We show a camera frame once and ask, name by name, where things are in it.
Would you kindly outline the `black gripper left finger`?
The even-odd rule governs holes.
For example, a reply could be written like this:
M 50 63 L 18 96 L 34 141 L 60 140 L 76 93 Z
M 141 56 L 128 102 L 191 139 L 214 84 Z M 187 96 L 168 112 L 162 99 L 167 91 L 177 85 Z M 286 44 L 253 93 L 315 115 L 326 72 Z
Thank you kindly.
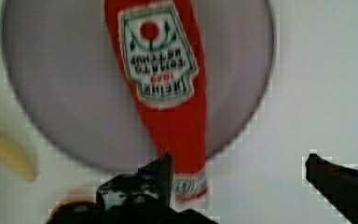
M 94 202 L 56 206 L 46 224 L 218 224 L 193 209 L 173 210 L 171 190 L 172 156 L 165 152 L 135 174 L 102 184 Z

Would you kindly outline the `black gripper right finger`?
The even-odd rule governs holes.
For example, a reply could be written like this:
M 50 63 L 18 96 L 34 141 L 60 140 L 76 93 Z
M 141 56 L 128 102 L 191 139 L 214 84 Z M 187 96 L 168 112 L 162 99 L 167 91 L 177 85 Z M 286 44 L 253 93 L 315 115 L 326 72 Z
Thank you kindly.
M 306 179 L 351 224 L 358 224 L 358 170 L 334 164 L 315 153 L 305 162 Z

